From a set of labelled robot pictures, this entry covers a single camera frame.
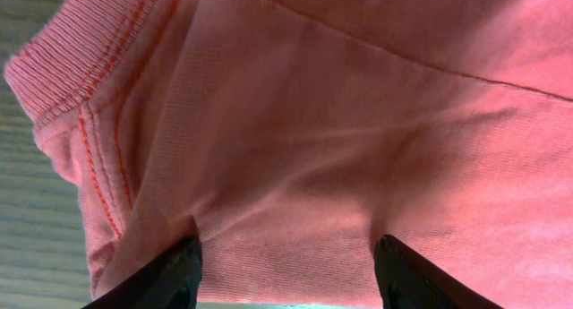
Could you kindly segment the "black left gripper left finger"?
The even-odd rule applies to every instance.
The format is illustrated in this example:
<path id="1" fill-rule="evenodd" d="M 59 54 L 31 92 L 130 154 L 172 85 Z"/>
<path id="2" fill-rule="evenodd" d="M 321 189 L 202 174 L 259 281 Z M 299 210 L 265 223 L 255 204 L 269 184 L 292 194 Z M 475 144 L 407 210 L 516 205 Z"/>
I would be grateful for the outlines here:
<path id="1" fill-rule="evenodd" d="M 187 237 L 83 309 L 195 309 L 201 242 Z"/>

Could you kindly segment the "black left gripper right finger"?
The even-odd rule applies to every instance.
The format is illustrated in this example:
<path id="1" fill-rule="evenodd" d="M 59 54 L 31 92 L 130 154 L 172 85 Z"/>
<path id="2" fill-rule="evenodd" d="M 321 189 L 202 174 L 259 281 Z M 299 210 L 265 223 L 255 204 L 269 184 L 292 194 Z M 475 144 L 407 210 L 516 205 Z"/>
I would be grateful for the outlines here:
<path id="1" fill-rule="evenodd" d="M 384 309 L 500 309 L 392 235 L 373 258 Z"/>

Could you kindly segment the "orange t-shirt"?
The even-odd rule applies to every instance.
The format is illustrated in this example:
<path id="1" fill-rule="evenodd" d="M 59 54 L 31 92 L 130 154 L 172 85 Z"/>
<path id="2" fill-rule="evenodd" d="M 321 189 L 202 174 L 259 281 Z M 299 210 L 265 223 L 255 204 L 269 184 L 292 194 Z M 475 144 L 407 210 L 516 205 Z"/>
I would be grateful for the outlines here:
<path id="1" fill-rule="evenodd" d="M 65 0 L 4 75 L 95 298 L 197 236 L 202 301 L 380 305 L 390 234 L 572 305 L 572 0 Z"/>

